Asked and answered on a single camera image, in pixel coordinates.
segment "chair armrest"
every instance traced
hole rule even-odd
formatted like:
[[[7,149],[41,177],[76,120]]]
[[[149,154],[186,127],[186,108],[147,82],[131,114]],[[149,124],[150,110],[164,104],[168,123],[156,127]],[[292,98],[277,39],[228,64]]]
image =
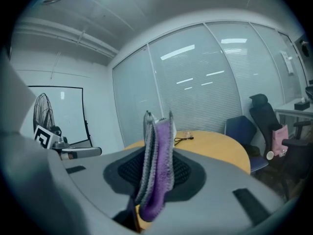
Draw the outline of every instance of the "chair armrest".
[[[284,139],[282,141],[282,145],[287,147],[308,147],[312,144],[306,140]]]
[[[301,122],[297,122],[297,123],[294,123],[293,126],[294,127],[302,127],[302,126],[308,126],[308,125],[311,125],[311,121],[301,121]]]

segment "purple cloth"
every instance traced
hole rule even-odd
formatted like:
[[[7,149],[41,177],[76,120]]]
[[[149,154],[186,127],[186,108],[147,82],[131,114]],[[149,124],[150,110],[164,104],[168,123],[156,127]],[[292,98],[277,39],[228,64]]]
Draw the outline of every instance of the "purple cloth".
[[[173,117],[161,120],[156,124],[158,136],[158,150],[155,182],[146,198],[147,202],[141,203],[140,217],[147,221],[153,221],[164,207],[165,193],[173,189]]]

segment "round wooden table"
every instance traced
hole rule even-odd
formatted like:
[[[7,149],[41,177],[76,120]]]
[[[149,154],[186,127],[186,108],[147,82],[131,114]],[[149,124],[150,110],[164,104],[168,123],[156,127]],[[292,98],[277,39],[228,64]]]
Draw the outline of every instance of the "round wooden table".
[[[245,149],[234,139],[220,133],[208,131],[190,131],[194,139],[183,140],[175,148],[195,152],[210,158],[231,163],[246,173],[250,174],[250,161]],[[183,131],[177,131],[176,138],[184,138]],[[144,140],[133,143],[125,148],[144,146]],[[142,220],[138,213],[139,206],[136,206],[136,213],[141,229],[148,229],[151,223]]]

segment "ceiling light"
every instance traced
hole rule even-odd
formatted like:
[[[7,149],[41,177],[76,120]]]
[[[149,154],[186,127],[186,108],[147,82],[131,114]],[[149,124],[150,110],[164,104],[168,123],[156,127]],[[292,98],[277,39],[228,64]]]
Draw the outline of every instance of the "ceiling light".
[[[201,85],[206,85],[206,84],[213,84],[213,82],[209,82],[209,83],[205,83],[205,84],[201,84]]]
[[[179,81],[177,82],[176,84],[181,84],[183,82],[187,82],[187,81],[190,81],[190,80],[193,80],[194,78],[189,78],[189,79],[186,79],[186,80],[182,80],[182,81]]]
[[[246,38],[228,38],[228,39],[222,39],[222,44],[233,44],[233,43],[245,43]]]
[[[218,72],[214,72],[214,73],[210,73],[210,74],[207,74],[206,76],[212,76],[212,75],[216,75],[216,74],[220,74],[220,73],[223,73],[224,71],[218,71]]]
[[[170,58],[170,57],[173,57],[173,56],[176,56],[176,55],[178,55],[178,54],[181,54],[181,53],[183,53],[183,52],[192,50],[192,49],[194,49],[194,48],[195,48],[195,45],[190,45],[190,46],[187,46],[187,47],[184,47],[184,48],[175,50],[175,51],[173,51],[173,52],[171,52],[171,53],[168,53],[168,54],[166,54],[166,55],[164,55],[164,56],[161,56],[161,59],[162,59],[162,60],[165,60],[165,59],[168,59],[168,58]]]

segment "headrest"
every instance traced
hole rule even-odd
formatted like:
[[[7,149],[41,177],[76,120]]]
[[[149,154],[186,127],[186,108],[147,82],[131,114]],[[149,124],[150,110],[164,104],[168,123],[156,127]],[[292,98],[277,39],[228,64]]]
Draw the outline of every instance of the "headrest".
[[[268,98],[264,94],[257,94],[250,97],[252,99],[253,107],[259,108],[268,102]]]

